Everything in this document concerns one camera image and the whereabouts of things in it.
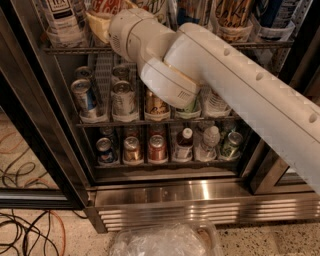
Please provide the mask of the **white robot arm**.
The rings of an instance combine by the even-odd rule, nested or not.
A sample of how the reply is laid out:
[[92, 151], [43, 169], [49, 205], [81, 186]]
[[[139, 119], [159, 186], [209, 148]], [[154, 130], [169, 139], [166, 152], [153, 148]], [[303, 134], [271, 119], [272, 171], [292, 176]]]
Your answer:
[[123, 9], [91, 26], [112, 50], [137, 64], [143, 83], [184, 108], [210, 86], [317, 193], [320, 107], [207, 29], [178, 30], [141, 8]]

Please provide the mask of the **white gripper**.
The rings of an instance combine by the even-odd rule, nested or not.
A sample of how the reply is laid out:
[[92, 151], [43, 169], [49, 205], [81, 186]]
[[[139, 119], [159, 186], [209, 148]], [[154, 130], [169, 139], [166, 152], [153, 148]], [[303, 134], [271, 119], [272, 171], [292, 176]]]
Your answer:
[[164, 26], [153, 14], [137, 8], [131, 0], [123, 0], [122, 8], [124, 10], [113, 17], [87, 11], [91, 31], [105, 44], [110, 39], [112, 49], [129, 62], [142, 64], [151, 59], [161, 62], [159, 50], [151, 43], [160, 39]]

